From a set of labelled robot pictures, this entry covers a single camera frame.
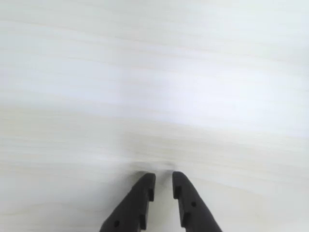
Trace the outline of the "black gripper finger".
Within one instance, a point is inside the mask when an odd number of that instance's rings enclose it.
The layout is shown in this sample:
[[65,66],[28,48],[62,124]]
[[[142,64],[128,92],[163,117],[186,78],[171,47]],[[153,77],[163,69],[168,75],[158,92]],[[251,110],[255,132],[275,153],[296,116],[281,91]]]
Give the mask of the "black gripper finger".
[[198,191],[182,172],[172,173],[173,198],[178,200],[181,227],[187,232],[222,232]]
[[154,173],[144,174],[103,222],[101,232],[141,232],[147,228],[149,203],[155,196]]

